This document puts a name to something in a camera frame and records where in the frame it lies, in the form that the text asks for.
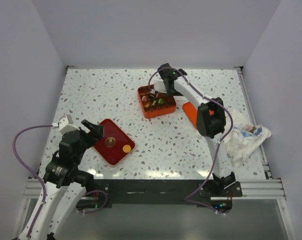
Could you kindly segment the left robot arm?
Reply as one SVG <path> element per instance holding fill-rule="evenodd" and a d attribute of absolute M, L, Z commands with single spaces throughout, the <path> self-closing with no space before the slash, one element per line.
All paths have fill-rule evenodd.
<path fill-rule="evenodd" d="M 83 196 L 95 193 L 92 174 L 78 169 L 84 153 L 103 139 L 104 127 L 87 120 L 81 122 L 89 132 L 73 124 L 70 115 L 49 125 L 62 134 L 58 150 L 52 155 L 41 178 L 17 153 L 16 138 L 12 148 L 18 161 L 32 173 L 41 184 L 41 192 L 31 217 L 18 236 L 19 240 L 55 240 L 71 212 Z"/>

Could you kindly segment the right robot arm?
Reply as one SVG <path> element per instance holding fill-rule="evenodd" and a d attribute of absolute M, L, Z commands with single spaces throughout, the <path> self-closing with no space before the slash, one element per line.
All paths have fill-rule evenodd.
<path fill-rule="evenodd" d="M 161 81 L 154 83 L 157 92 L 167 96 L 184 96 L 196 110 L 196 129 L 208 144 L 212 156 L 212 169 L 209 176 L 213 180 L 205 180 L 218 196 L 225 196 L 236 182 L 235 174 L 225 161 L 228 159 L 224 138 L 233 128 L 233 118 L 224 107 L 221 98 L 213 98 L 202 92 L 186 78 L 187 73 L 172 68 L 168 63 L 161 65 L 157 73 Z"/>

